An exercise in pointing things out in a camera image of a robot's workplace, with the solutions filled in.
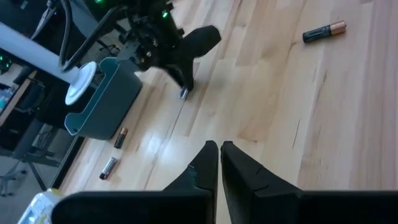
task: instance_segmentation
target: teal container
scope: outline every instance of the teal container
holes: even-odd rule
[[[86,108],[65,118],[72,136],[111,139],[142,88],[130,63],[117,63],[116,58],[109,57],[99,67],[104,78]]]

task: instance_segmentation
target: battery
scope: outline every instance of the battery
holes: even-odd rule
[[[335,22],[333,24],[303,33],[303,41],[305,43],[309,43],[314,40],[330,37],[337,34],[342,34],[346,32],[346,27],[347,24],[345,21]]]
[[[110,175],[110,173],[112,172],[112,170],[115,167],[117,162],[118,162],[118,160],[112,157],[106,164],[105,168],[102,170],[102,173],[99,175],[99,178],[101,180],[106,180],[108,178],[108,176]]]
[[[129,130],[127,128],[122,128],[113,147],[115,147],[116,149],[122,148],[122,145],[123,145],[124,139],[126,138],[127,132],[129,132]]]

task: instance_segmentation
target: wooden floor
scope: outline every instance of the wooden floor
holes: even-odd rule
[[[208,139],[303,189],[397,188],[398,1],[179,0],[174,17],[223,36],[195,63],[195,91],[182,102],[165,73],[140,74],[123,149],[87,140],[62,192],[163,189]],[[345,35],[303,44],[340,20]],[[110,157],[120,163],[100,180]],[[218,223],[229,223],[219,186]]]

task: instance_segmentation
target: cable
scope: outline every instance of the cable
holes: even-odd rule
[[[106,15],[100,20],[98,25],[95,27],[94,31],[85,40],[83,45],[76,51],[72,58],[66,62],[66,54],[69,46],[70,37],[70,26],[72,23],[72,10],[70,7],[69,0],[61,0],[63,9],[65,10],[66,24],[65,24],[65,34],[62,40],[60,58],[58,61],[59,67],[62,72],[67,72],[71,70],[87,53],[87,51],[93,46],[98,38],[100,38],[102,30],[110,23],[114,24],[115,18],[118,16],[118,12],[124,9],[124,6],[115,6],[111,8]]]
[[[61,0],[63,10],[65,11],[65,32],[63,33],[63,40],[61,45],[60,57],[58,66],[64,66],[67,61],[67,51],[69,47],[70,34],[72,30],[72,9],[69,0]]]

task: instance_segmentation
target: white cylinder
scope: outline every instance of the white cylinder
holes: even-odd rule
[[[79,72],[79,68],[74,67],[69,72],[62,73],[58,68],[58,55],[11,29],[2,22],[0,22],[0,49],[29,62],[69,84],[73,83]]]

